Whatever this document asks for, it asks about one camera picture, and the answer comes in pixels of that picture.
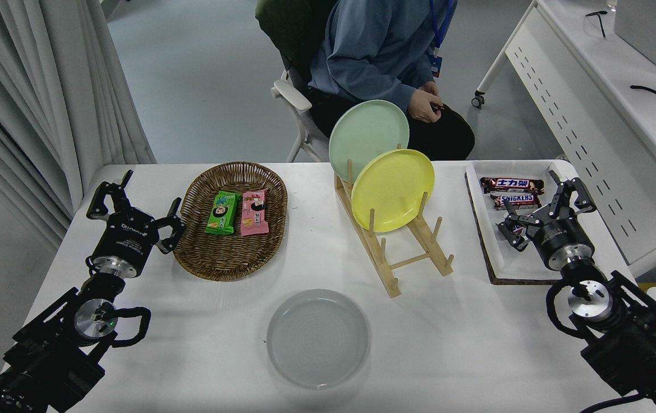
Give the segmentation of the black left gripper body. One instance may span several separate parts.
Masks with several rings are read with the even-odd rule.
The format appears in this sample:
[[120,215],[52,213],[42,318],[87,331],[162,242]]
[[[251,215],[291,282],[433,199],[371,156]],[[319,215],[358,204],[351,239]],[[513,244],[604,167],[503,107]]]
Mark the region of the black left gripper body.
[[94,250],[94,260],[115,257],[135,268],[144,267],[152,247],[159,240],[154,220],[154,217],[138,209],[111,214]]

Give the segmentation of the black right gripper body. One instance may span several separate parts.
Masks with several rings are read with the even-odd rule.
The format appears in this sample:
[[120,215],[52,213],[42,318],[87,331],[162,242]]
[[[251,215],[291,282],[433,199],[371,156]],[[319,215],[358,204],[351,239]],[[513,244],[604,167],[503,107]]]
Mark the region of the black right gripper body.
[[592,241],[576,217],[552,219],[549,215],[530,215],[540,227],[530,226],[530,240],[543,262],[572,262],[590,259],[595,252]]

